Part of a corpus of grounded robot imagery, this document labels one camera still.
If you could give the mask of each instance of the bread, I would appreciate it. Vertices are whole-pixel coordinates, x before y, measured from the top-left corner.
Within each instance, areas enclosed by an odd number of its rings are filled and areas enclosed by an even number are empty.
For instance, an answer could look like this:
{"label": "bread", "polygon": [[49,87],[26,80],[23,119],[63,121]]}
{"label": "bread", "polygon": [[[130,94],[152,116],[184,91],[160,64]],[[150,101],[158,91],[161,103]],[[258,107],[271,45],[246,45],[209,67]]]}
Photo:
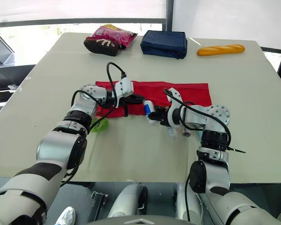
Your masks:
{"label": "bread", "polygon": [[218,45],[200,48],[197,51],[197,55],[219,55],[219,54],[230,54],[230,53],[243,53],[245,50],[243,45]]}

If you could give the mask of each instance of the white table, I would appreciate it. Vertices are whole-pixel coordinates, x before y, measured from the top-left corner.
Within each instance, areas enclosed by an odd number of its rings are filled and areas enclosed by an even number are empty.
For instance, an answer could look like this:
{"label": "white table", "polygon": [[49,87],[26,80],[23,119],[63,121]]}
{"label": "white table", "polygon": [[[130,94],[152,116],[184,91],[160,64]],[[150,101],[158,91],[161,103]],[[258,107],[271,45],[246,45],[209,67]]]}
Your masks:
{"label": "white table", "polygon": [[[143,55],[141,37],[116,57],[90,53],[87,34],[63,34],[0,112],[0,176],[31,166],[43,136],[63,119],[82,85],[107,81],[106,63],[119,64],[131,80],[208,83],[214,104],[231,112],[231,182],[281,182],[281,80],[255,41],[196,39],[202,46],[242,44],[242,54],[198,57],[188,40],[177,60]],[[112,68],[114,80],[119,72]],[[88,136],[75,181],[184,181],[199,139],[169,137],[167,128],[143,116],[110,119],[108,130]]]}

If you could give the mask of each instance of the navy blue pouch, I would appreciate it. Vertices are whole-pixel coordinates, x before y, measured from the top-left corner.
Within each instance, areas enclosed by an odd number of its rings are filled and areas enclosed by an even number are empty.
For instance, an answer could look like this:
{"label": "navy blue pouch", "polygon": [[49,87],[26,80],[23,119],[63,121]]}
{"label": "navy blue pouch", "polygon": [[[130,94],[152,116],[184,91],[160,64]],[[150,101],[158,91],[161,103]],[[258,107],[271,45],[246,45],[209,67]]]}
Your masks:
{"label": "navy blue pouch", "polygon": [[184,32],[148,30],[140,47],[147,55],[183,59],[187,52],[187,40]]}

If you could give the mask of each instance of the pink snack bag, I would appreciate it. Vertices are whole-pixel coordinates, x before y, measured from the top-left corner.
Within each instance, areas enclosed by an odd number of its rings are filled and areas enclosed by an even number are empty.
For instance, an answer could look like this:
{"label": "pink snack bag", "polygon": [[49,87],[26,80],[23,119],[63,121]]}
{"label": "pink snack bag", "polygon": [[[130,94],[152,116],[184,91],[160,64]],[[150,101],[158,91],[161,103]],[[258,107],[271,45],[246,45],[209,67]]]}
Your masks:
{"label": "pink snack bag", "polygon": [[136,36],[136,33],[117,28],[111,24],[99,27],[92,35],[95,39],[116,41],[121,49],[127,48]]}

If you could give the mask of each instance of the small bottle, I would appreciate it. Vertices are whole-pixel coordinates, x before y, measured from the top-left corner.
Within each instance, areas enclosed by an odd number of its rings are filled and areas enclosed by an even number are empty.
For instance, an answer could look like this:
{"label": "small bottle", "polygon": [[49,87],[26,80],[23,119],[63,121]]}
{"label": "small bottle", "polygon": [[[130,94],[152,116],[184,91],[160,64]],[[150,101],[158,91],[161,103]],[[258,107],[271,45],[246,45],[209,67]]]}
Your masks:
{"label": "small bottle", "polygon": [[156,120],[150,120],[150,118],[149,118],[149,114],[150,114],[151,112],[155,112],[153,102],[151,102],[150,100],[144,100],[144,101],[143,101],[143,104],[144,104],[144,110],[145,110],[145,115],[146,115],[147,121],[148,121],[150,124],[155,123]]}

